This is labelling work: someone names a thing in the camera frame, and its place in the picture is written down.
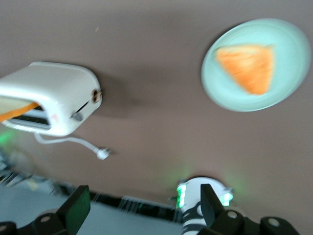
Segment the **green light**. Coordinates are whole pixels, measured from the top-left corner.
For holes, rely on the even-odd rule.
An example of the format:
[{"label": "green light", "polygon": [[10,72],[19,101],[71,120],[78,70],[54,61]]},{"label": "green light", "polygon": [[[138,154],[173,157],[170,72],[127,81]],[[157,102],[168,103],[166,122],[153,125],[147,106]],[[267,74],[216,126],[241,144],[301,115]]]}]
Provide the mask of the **green light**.
[{"label": "green light", "polygon": [[233,194],[228,192],[225,195],[223,195],[222,197],[220,197],[220,201],[224,207],[228,207],[229,202],[233,199],[233,197],[234,197]]},{"label": "green light", "polygon": [[8,131],[8,132],[0,135],[0,144],[6,144],[12,139],[13,139],[13,132]]},{"label": "green light", "polygon": [[186,185],[180,185],[177,188],[176,208],[182,208],[185,204]]}]

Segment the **white cable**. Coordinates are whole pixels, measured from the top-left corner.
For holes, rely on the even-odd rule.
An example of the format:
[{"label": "white cable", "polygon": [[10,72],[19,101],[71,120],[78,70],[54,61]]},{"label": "white cable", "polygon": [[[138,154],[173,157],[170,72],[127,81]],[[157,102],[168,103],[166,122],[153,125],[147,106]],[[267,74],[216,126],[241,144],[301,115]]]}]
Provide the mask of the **white cable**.
[{"label": "white cable", "polygon": [[80,138],[68,137],[68,138],[57,139],[57,140],[44,140],[38,132],[35,132],[34,136],[35,136],[35,139],[41,144],[63,143],[66,141],[80,143],[83,146],[90,149],[92,152],[94,152],[97,155],[97,157],[101,160],[106,159],[110,153],[110,151],[107,148],[104,148],[104,149],[101,148],[100,149],[100,148],[94,146],[93,144],[89,143],[88,141],[80,139]]}]

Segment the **toaster slot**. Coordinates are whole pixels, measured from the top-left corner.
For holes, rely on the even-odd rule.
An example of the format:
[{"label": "toaster slot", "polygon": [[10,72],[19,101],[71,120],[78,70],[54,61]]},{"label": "toaster slot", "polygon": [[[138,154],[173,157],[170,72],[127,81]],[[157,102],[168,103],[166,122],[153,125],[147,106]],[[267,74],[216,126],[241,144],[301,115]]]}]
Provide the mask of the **toaster slot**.
[{"label": "toaster slot", "polygon": [[9,120],[10,123],[49,130],[51,125],[46,112],[38,106],[21,116]]}]

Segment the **light blue plate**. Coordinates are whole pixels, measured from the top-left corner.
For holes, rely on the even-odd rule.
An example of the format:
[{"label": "light blue plate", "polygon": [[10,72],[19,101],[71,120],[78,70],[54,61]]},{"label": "light blue plate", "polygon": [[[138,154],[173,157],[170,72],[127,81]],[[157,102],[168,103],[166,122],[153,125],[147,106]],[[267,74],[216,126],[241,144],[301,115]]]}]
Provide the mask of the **light blue plate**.
[{"label": "light blue plate", "polygon": [[[219,47],[242,44],[274,46],[275,70],[270,89],[263,95],[249,94],[215,60]],[[306,77],[311,64],[311,48],[296,26],[277,19],[243,23],[221,36],[206,54],[202,83],[218,105],[233,111],[250,112],[270,107],[291,95]]]}]

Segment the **bread slice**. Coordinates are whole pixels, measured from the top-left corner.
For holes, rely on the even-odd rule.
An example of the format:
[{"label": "bread slice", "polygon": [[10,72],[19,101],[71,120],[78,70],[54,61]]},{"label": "bread slice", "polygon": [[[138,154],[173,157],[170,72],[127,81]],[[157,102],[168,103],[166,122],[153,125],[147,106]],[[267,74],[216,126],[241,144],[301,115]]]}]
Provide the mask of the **bread slice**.
[{"label": "bread slice", "polygon": [[0,122],[20,116],[37,106],[37,103],[29,100],[0,97]]},{"label": "bread slice", "polygon": [[269,90],[274,69],[272,47],[239,45],[221,47],[216,51],[221,67],[250,94]]}]

